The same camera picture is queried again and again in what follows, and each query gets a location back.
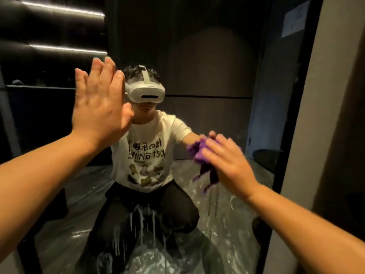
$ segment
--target black hair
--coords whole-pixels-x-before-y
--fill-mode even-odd
[[[152,82],[161,83],[161,79],[156,70],[153,68],[146,67],[148,76]],[[142,69],[138,65],[127,66],[123,69],[126,82],[139,82],[143,81]]]

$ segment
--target black pants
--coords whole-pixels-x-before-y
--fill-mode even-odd
[[[154,228],[156,238],[166,242],[174,232],[190,233],[198,224],[197,207],[174,180],[151,193],[114,183],[105,196],[107,201],[96,218],[76,267],[78,273],[123,271],[141,225],[151,232]],[[142,209],[150,213],[143,214],[141,220]]]

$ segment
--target paper notice on door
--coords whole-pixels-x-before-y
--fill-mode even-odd
[[[285,14],[281,38],[304,29],[310,1],[308,0]]]

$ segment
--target marble floor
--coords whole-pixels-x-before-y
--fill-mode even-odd
[[[252,160],[250,164],[257,180],[271,187],[273,174]],[[75,272],[75,263],[106,200],[104,193],[112,183],[111,167],[87,167],[66,185],[69,213],[47,222],[35,237],[44,274]],[[153,236],[146,231],[144,244],[137,244],[125,274],[254,274],[259,254],[251,227],[255,213],[220,184],[203,194],[208,177],[193,182],[198,173],[199,166],[191,160],[174,161],[176,182],[200,212],[198,228],[189,235],[176,236],[182,259],[171,258],[162,244],[153,248]]]

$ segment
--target led light strip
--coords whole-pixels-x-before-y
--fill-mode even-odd
[[[98,50],[87,50],[87,49],[79,49],[79,48],[69,48],[69,47],[61,47],[61,46],[48,46],[48,45],[38,45],[38,44],[30,44],[29,46],[39,49],[48,49],[48,50],[62,50],[62,51],[75,51],[75,52],[84,52],[91,54],[103,54],[107,55],[108,53],[105,51]]]
[[[67,11],[67,12],[78,12],[78,13],[85,13],[85,14],[104,17],[104,13],[102,13],[102,12],[94,12],[94,11],[84,10],[84,9],[74,9],[74,8],[69,8],[66,6],[44,5],[44,4],[39,4],[39,3],[27,2],[27,1],[21,1],[21,2],[22,2],[22,4],[25,4],[27,6],[38,6],[40,8],[58,9],[58,10],[63,10],[63,11]]]

